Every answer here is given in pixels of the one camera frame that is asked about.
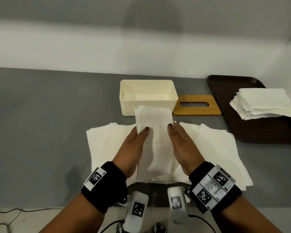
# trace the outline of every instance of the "black cable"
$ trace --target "black cable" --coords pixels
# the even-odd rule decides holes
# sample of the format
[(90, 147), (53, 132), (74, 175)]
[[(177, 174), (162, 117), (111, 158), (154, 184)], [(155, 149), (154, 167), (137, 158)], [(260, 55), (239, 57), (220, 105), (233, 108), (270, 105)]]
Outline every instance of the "black cable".
[(37, 212), (37, 211), (51, 210), (51, 209), (62, 209), (62, 208), (44, 208), (44, 209), (30, 210), (30, 211), (22, 210), (20, 208), (14, 208), (14, 209), (11, 209), (11, 210), (6, 211), (6, 212), (0, 211), (0, 213), (8, 213), (8, 212), (11, 212), (11, 211), (14, 211), (14, 210), (19, 210), (19, 211), (22, 211), (22, 212)]
[(7, 231), (8, 233), (11, 233), (11, 229), (10, 229), (10, 227), (9, 227), (8, 224), (0, 223), (0, 225), (4, 225), (4, 226), (6, 226), (6, 231)]
[(117, 223), (117, 222), (120, 222), (120, 223), (124, 223), (125, 221), (124, 220), (117, 220), (117, 221), (114, 221), (112, 223), (110, 223), (109, 225), (107, 225), (100, 233), (103, 233), (105, 230), (107, 230), (110, 226), (112, 226), (114, 223)]
[(199, 218), (199, 219), (203, 220), (205, 223), (207, 223), (208, 226), (210, 226), (210, 228), (213, 230), (213, 232), (216, 233), (214, 228), (205, 219), (203, 219), (202, 217), (196, 216), (196, 215), (192, 215), (192, 214), (189, 214), (189, 217), (196, 217), (196, 218)]

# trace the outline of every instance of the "wall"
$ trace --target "wall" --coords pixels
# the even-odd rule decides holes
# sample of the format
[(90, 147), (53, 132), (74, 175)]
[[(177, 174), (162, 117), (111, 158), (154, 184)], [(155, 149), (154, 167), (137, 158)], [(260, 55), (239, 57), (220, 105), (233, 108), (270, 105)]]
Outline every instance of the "wall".
[(284, 88), (291, 99), (291, 42), (273, 59), (259, 79), (268, 88)]
[(291, 38), (291, 0), (0, 0), (0, 67), (257, 76)]

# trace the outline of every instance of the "wrist strap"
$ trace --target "wrist strap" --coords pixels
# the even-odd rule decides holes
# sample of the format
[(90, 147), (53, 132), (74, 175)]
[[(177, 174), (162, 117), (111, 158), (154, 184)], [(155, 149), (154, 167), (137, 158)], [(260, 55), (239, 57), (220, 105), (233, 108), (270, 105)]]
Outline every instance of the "wrist strap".
[(223, 168), (209, 162), (196, 168), (189, 179), (192, 185), (185, 194), (202, 213), (210, 210), (218, 214), (242, 194), (236, 181)]
[(113, 162), (108, 161), (91, 173), (81, 192), (105, 214), (109, 207), (127, 196), (126, 176)]

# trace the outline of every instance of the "person's left hand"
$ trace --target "person's left hand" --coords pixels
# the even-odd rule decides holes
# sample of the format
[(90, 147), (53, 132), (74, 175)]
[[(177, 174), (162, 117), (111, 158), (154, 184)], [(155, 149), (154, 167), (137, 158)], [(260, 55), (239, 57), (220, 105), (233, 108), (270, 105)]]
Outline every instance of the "person's left hand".
[(149, 133), (149, 127), (146, 127), (139, 134), (137, 134), (137, 127), (134, 127), (112, 160), (127, 178), (131, 177), (136, 171), (137, 164), (142, 156), (143, 143)]

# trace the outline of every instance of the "person's right hand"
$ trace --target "person's right hand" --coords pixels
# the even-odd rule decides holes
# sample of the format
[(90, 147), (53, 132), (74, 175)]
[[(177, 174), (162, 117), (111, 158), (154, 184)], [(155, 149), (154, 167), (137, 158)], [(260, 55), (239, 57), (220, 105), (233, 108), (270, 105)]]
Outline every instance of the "person's right hand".
[(205, 162), (191, 137), (184, 128), (176, 123), (167, 126), (168, 135), (173, 145), (173, 151), (183, 172), (190, 175), (199, 165)]

